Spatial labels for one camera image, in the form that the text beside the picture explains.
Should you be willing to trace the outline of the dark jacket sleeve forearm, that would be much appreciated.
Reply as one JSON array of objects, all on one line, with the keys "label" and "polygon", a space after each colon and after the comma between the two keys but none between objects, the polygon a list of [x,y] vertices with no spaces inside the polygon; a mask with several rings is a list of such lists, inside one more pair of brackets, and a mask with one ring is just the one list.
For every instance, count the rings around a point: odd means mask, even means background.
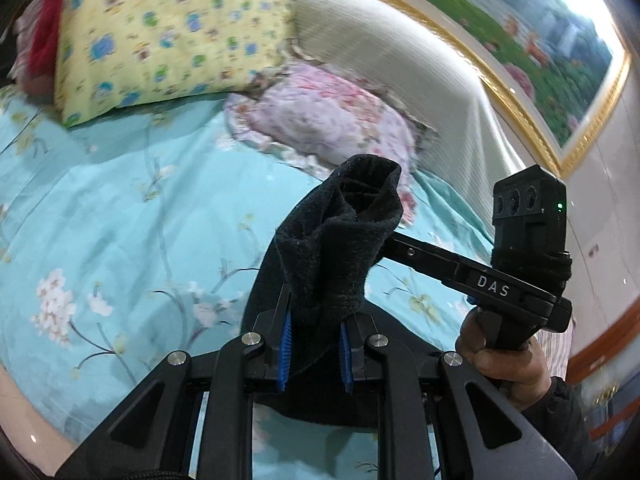
[{"label": "dark jacket sleeve forearm", "polygon": [[552,377],[548,392],[522,414],[572,467],[578,479],[591,479],[600,469],[603,454],[591,441],[579,402],[562,378]]}]

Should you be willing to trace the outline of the person's right hand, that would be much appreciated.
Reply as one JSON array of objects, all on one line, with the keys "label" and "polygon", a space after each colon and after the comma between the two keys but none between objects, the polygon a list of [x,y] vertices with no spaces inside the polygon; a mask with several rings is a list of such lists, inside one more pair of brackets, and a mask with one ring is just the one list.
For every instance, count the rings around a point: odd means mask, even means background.
[{"label": "person's right hand", "polygon": [[547,360],[535,337],[521,351],[501,351],[487,347],[486,335],[478,322],[477,308],[465,317],[456,351],[487,378],[503,384],[502,392],[519,411],[540,401],[553,386]]}]

